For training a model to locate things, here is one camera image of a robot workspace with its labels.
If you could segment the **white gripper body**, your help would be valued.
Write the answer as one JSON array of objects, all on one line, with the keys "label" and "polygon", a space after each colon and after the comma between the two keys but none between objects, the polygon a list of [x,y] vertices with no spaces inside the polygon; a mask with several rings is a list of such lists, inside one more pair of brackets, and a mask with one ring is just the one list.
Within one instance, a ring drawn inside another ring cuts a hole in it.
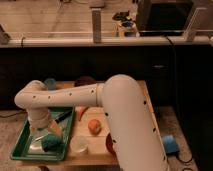
[{"label": "white gripper body", "polygon": [[48,109],[28,109],[27,113],[31,130],[47,128],[52,121],[52,117]]}]

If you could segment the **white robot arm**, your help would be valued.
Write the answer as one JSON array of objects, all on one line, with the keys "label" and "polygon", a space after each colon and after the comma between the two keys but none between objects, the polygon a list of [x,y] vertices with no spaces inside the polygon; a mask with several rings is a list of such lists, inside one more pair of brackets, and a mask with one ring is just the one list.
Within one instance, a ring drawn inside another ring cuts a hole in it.
[{"label": "white robot arm", "polygon": [[120,74],[104,83],[52,91],[33,80],[14,101],[27,111],[28,121],[35,128],[45,128],[51,122],[50,107],[101,107],[122,171],[169,171],[155,116],[140,85],[130,76]]}]

